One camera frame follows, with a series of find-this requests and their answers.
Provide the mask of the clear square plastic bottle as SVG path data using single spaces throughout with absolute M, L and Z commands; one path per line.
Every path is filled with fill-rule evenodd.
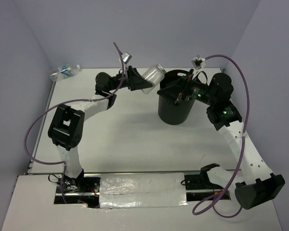
M 154 87 L 156 87 L 165 77 L 166 70 L 160 65 L 156 64 L 147 69 L 142 78 L 151 83 L 152 86 L 146 89 L 142 89 L 144 94 L 148 94 Z

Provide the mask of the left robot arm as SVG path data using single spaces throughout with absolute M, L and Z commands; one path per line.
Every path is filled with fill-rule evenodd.
M 116 95 L 116 88 L 128 88 L 131 91 L 153 87 L 150 70 L 142 75 L 136 68 L 129 66 L 112 77 L 100 72 L 95 78 L 95 95 L 88 102 L 68 106 L 60 104 L 53 116 L 48 137 L 56 146 L 60 160 L 64 163 L 63 188 L 79 192 L 84 188 L 84 170 L 79 161 L 78 144 L 81 141 L 84 122 L 99 112 L 110 109 Z

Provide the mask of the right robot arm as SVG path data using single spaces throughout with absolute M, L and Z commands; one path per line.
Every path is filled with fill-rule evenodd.
M 205 83 L 192 75 L 184 70 L 169 71 L 165 75 L 158 90 L 161 120 L 171 125 L 181 124 L 179 117 L 186 117 L 190 112 L 182 106 L 194 101 L 206 104 L 209 121 L 226 140 L 239 165 L 236 171 L 243 175 L 240 178 L 219 164 L 210 164 L 200 170 L 201 185 L 204 188 L 214 184 L 223 187 L 245 210 L 275 199 L 285 185 L 285 179 L 264 162 L 250 139 L 246 120 L 231 102 L 234 87 L 229 75 L 217 73 Z

